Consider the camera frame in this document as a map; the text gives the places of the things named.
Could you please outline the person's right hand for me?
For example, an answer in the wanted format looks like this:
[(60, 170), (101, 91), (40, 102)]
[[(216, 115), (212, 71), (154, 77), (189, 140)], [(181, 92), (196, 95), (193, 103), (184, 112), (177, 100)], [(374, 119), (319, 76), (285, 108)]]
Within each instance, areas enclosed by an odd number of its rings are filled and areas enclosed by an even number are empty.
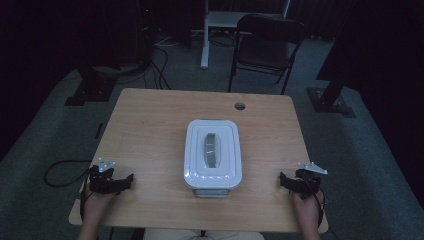
[(319, 227), (321, 204), (310, 196), (302, 199), (298, 194), (292, 195), (295, 215), (302, 231), (317, 231)]

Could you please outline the black folding chair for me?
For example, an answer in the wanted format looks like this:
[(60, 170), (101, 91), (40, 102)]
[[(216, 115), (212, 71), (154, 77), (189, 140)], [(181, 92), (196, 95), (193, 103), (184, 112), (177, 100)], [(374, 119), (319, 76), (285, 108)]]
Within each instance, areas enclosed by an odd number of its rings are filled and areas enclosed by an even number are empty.
[(285, 93), (296, 54), (306, 37), (305, 26), (295, 20), (261, 14), (247, 14), (236, 26), (235, 47), (228, 91), (238, 69), (285, 77)]

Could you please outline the white desk frame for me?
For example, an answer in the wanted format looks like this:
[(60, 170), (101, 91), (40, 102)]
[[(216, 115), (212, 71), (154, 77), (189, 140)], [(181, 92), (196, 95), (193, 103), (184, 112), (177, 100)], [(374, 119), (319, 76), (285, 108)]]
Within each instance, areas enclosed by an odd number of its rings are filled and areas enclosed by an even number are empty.
[(200, 68), (207, 69), (209, 66), (209, 28), (235, 28), (238, 21), (247, 12), (232, 12), (232, 11), (211, 11), (209, 9), (209, 1), (204, 0), (204, 23), (203, 23), (203, 48), (200, 61)]

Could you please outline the person's left hand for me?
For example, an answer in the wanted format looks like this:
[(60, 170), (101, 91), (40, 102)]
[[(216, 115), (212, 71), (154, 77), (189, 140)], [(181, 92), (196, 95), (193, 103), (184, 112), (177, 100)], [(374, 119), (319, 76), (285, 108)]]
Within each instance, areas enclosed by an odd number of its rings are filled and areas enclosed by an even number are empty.
[(83, 224), (99, 224), (114, 196), (114, 193), (100, 194), (87, 189), (84, 194)]

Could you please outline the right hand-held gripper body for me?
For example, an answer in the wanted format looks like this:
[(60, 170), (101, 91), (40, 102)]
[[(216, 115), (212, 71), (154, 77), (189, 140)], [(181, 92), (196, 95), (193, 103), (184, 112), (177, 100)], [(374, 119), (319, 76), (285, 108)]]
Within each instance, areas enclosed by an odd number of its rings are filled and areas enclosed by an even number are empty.
[(321, 178), (319, 174), (327, 175), (328, 171), (316, 165), (314, 162), (299, 163), (295, 176), (300, 179), (299, 194), (302, 199), (316, 194), (320, 189)]

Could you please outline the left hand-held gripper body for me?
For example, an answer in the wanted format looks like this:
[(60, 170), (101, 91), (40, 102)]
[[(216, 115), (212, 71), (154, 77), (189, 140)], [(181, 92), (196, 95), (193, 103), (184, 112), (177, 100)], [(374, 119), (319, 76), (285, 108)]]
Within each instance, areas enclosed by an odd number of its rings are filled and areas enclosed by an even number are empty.
[(116, 163), (98, 159), (98, 163), (89, 169), (90, 190), (100, 194), (112, 193), (112, 176)]

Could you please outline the black metal stand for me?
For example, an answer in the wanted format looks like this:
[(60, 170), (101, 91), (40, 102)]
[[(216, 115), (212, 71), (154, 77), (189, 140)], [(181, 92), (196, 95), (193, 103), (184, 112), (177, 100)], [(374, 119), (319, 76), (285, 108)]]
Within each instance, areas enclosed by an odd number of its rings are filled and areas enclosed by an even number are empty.
[(348, 78), (346, 58), (339, 39), (335, 39), (333, 45), (318, 72), (318, 80), (327, 80), (325, 88), (308, 87), (307, 93), (316, 112), (338, 113), (345, 118), (355, 118), (356, 115), (349, 107), (341, 92)]
[(83, 106), (86, 102), (108, 102), (117, 78), (100, 73), (92, 67), (78, 67), (81, 82), (65, 106)]

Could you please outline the translucent grey storage box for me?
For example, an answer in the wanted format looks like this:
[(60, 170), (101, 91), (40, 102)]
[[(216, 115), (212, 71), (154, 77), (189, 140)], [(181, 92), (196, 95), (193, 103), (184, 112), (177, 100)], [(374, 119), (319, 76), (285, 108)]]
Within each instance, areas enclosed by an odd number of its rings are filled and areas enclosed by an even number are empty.
[(226, 198), (229, 195), (229, 192), (229, 189), (220, 188), (201, 188), (194, 190), (195, 195), (200, 198)]

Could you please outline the person's beige trousers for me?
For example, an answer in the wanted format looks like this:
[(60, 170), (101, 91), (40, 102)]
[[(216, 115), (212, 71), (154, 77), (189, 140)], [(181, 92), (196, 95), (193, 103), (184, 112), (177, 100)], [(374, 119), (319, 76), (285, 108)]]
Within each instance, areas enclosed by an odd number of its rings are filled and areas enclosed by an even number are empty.
[(143, 240), (265, 240), (259, 232), (146, 229)]

